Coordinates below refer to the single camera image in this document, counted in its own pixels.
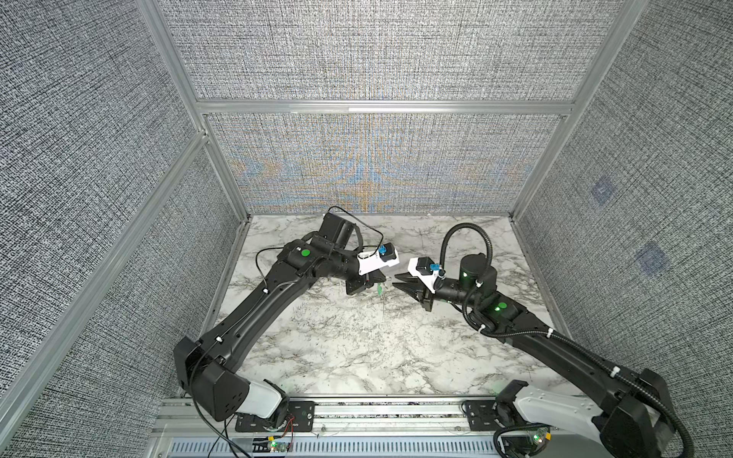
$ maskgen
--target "ventilation grille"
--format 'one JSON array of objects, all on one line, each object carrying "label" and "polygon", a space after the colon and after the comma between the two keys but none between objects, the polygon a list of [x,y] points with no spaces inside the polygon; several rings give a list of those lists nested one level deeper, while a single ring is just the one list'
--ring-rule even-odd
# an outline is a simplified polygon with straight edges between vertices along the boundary
[{"label": "ventilation grille", "polygon": [[[206,457],[215,439],[176,439],[169,457]],[[281,456],[255,453],[256,457]],[[230,457],[232,452],[222,440],[211,451],[212,457]],[[470,437],[296,437],[287,456],[297,457],[496,457],[491,438]]]}]

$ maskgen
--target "textured gray wall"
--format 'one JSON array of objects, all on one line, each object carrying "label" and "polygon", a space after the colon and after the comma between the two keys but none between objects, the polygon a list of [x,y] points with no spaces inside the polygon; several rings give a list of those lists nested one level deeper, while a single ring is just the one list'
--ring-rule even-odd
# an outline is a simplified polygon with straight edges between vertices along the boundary
[{"label": "textured gray wall", "polygon": [[1,395],[194,129],[134,0],[0,26]]},{"label": "textured gray wall", "polygon": [[733,3],[653,0],[519,222],[574,337],[733,423]]},{"label": "textured gray wall", "polygon": [[173,347],[195,338],[238,219],[201,152],[8,445],[7,457],[137,457]]},{"label": "textured gray wall", "polygon": [[571,99],[622,0],[161,0],[200,97]]},{"label": "textured gray wall", "polygon": [[249,208],[507,213],[558,117],[212,114]]}]

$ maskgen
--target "metal mounting plate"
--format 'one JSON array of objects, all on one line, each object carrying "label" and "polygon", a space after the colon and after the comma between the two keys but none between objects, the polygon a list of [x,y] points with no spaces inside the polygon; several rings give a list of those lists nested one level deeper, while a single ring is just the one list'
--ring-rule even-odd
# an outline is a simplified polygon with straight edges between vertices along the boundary
[{"label": "metal mounting plate", "polygon": [[468,417],[471,431],[496,431],[498,425],[494,401],[464,401],[461,409]]},{"label": "metal mounting plate", "polygon": [[[314,409],[316,403],[313,401],[291,401],[287,406],[287,414],[285,418],[291,415],[294,420],[292,422],[292,430],[294,432],[311,432],[313,430]],[[265,428],[266,420],[255,415],[237,414],[236,432],[263,432],[267,435],[273,432],[283,432],[285,426],[279,431],[270,431]]]}]

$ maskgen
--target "marble tabletop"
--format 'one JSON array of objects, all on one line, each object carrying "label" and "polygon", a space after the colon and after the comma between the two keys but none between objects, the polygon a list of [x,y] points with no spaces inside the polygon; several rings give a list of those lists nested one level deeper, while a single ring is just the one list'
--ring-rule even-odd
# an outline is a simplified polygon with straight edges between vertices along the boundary
[{"label": "marble tabletop", "polygon": [[[521,379],[559,393],[579,391],[531,356],[480,336],[448,303],[425,311],[392,286],[395,273],[407,271],[413,256],[437,260],[446,232],[473,222],[491,237],[498,288],[551,324],[537,285],[507,218],[451,216],[360,216],[384,232],[399,252],[400,265],[384,269],[377,287],[346,296],[339,279],[320,279],[296,299],[263,333],[238,374],[268,379],[289,394],[495,394]],[[218,320],[225,318],[260,282],[254,254],[283,246],[320,227],[322,216],[255,216],[248,231]],[[362,228],[365,244],[378,234]],[[453,235],[446,256],[449,277],[460,259],[485,250],[481,237],[467,229]],[[265,273],[278,251],[260,254]]]}]

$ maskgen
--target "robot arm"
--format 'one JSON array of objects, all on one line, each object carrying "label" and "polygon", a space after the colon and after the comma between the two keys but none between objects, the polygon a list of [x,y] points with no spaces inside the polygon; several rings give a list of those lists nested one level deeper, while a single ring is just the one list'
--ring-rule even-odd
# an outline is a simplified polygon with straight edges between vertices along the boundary
[{"label": "robot arm", "polygon": [[[359,247],[346,250],[356,229]],[[326,213],[317,232],[283,247],[254,291],[224,320],[197,341],[184,337],[174,349],[180,385],[217,421],[234,413],[253,413],[282,423],[287,396],[274,384],[235,374],[254,342],[285,308],[322,277],[343,278],[354,295],[385,281],[381,267],[399,263],[391,243],[362,254],[358,227]]]},{"label": "robot arm", "polygon": [[[456,226],[446,239],[461,227],[467,225]],[[394,286],[427,311],[432,310],[436,299],[454,304],[465,312],[464,318],[472,328],[534,356],[587,395],[552,394],[514,380],[496,397],[494,416],[501,424],[561,427],[602,443],[618,458],[659,458],[678,432],[685,450],[691,453],[692,440],[676,417],[664,379],[649,369],[638,374],[589,352],[500,293],[496,289],[496,269],[490,266],[490,241],[485,232],[479,233],[487,242],[488,262],[484,254],[467,255],[461,261],[458,279],[453,279],[447,278],[443,266],[432,259],[413,258],[408,273],[396,276],[403,283]],[[446,247],[444,240],[441,258]],[[492,424],[485,426],[482,430],[496,429]]]}]

